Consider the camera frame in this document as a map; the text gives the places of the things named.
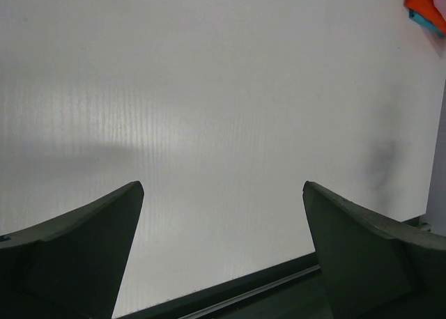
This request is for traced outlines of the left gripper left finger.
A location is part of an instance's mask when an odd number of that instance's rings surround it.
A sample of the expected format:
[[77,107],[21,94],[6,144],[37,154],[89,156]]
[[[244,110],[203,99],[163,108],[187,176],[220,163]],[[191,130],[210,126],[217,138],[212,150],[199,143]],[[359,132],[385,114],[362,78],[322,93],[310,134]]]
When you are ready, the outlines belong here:
[[139,181],[1,236],[2,318],[110,318],[144,199]]

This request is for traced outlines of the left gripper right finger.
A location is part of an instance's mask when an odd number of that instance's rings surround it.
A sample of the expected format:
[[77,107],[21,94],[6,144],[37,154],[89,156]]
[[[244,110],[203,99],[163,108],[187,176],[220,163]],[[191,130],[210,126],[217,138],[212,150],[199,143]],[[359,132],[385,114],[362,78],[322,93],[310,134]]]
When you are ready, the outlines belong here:
[[334,318],[445,317],[445,237],[316,182],[302,197]]

